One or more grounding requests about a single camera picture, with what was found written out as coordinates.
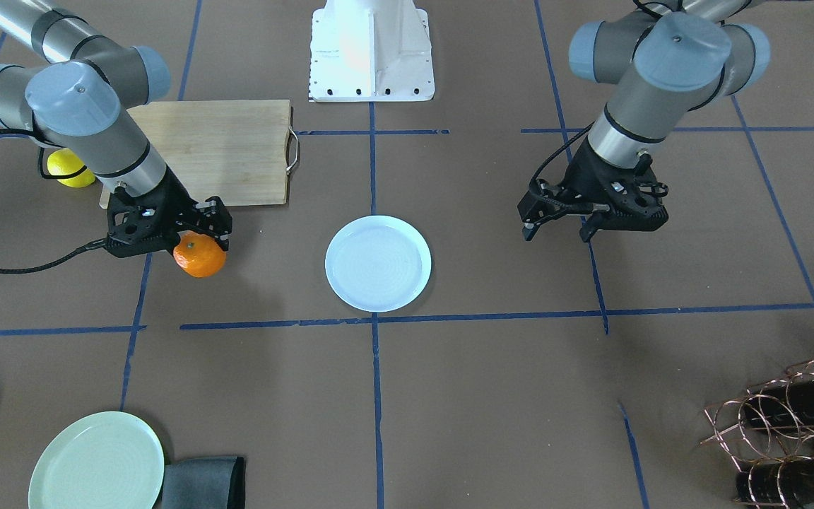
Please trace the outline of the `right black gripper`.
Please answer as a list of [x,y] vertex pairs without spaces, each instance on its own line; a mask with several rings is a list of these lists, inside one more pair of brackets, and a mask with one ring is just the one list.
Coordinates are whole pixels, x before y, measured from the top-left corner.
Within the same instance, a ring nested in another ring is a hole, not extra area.
[[126,187],[116,188],[107,203],[107,224],[105,250],[125,258],[171,252],[181,233],[188,231],[209,235],[228,252],[233,219],[218,196],[201,202],[192,199],[168,168],[161,183],[142,196],[130,196]]

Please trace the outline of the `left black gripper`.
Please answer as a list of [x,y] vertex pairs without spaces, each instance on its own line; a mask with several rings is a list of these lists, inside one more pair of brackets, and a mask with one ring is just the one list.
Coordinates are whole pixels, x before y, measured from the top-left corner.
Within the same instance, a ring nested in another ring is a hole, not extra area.
[[571,213],[588,216],[579,228],[587,244],[598,230],[652,232],[664,226],[669,213],[662,199],[668,187],[656,180],[649,152],[634,158],[632,168],[617,167],[602,159],[590,141],[582,142],[558,184],[542,180],[518,203],[524,241],[531,241],[543,223]]

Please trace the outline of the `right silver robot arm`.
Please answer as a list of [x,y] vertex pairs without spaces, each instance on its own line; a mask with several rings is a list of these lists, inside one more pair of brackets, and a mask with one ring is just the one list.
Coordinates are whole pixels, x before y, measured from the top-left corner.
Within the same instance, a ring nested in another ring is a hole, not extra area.
[[170,90],[158,52],[124,47],[48,1],[0,1],[0,29],[46,61],[0,64],[0,128],[81,159],[109,194],[103,246],[113,257],[171,252],[188,231],[228,249],[222,199],[192,199],[128,113]]

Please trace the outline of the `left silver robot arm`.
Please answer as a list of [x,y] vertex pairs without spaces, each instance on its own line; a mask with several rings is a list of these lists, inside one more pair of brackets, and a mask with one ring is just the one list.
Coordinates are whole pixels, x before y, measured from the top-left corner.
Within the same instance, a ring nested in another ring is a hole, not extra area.
[[771,43],[730,18],[756,1],[639,1],[614,21],[586,23],[568,49],[572,73],[615,86],[598,118],[569,139],[576,151],[552,185],[536,172],[518,203],[524,239],[544,223],[582,216],[584,242],[601,230],[653,232],[668,222],[668,187],[654,155],[685,116],[756,83]]

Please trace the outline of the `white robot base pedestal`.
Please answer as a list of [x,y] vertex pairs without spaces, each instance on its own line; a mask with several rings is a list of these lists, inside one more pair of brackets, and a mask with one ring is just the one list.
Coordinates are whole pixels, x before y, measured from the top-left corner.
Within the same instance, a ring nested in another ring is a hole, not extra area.
[[433,99],[429,16],[413,1],[327,1],[311,29],[309,101]]

